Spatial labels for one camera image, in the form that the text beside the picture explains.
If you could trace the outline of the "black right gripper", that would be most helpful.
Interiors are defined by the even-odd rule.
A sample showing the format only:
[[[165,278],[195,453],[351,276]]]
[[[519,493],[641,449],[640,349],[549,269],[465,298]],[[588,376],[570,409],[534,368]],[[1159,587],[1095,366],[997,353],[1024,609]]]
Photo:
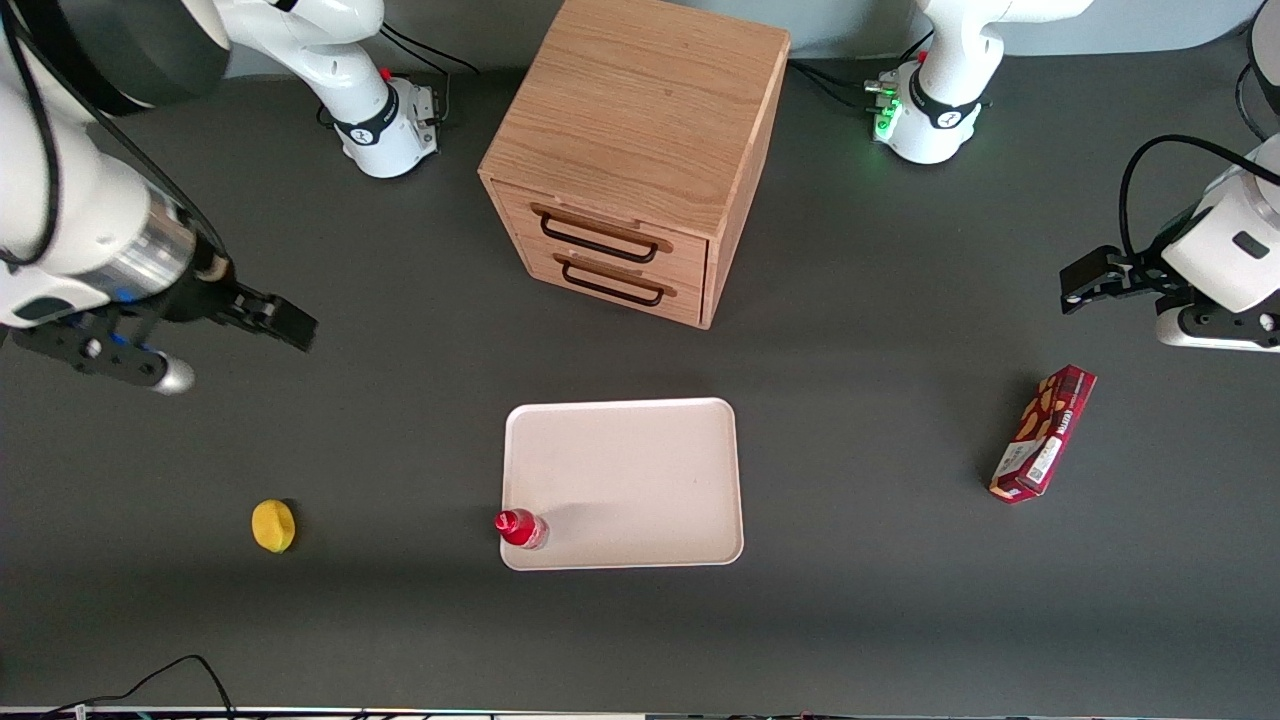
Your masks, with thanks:
[[[210,320],[238,325],[301,352],[311,350],[317,329],[316,319],[291,301],[239,283],[234,263],[219,252],[193,260],[188,272],[160,297],[160,318],[173,323]]]

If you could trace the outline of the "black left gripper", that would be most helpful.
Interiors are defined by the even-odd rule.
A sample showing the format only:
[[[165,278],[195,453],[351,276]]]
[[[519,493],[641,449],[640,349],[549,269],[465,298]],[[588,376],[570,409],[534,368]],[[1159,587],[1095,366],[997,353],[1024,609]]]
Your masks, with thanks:
[[[1185,208],[1165,222],[1149,245],[1138,251],[1132,243],[1129,211],[1123,210],[1123,247],[1126,255],[1119,247],[1103,245],[1065,266],[1060,272],[1062,315],[1069,316],[1101,300],[1124,300],[1149,292],[1170,299],[1194,299],[1190,282],[1164,259],[1164,250],[1198,222],[1197,210]]]

